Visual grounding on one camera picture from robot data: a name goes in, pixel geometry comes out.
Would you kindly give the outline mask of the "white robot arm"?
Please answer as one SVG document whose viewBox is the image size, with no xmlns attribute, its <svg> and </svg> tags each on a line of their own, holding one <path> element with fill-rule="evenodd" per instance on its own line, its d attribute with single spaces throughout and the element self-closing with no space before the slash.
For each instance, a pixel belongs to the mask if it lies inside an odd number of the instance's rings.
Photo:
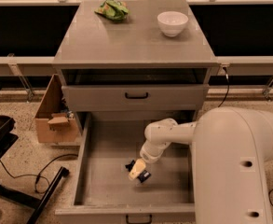
<svg viewBox="0 0 273 224">
<path fill-rule="evenodd" d="M 196 224 L 273 224 L 265 163 L 273 160 L 273 113 L 217 107 L 194 122 L 152 122 L 133 180 L 172 143 L 191 147 Z"/>
</svg>

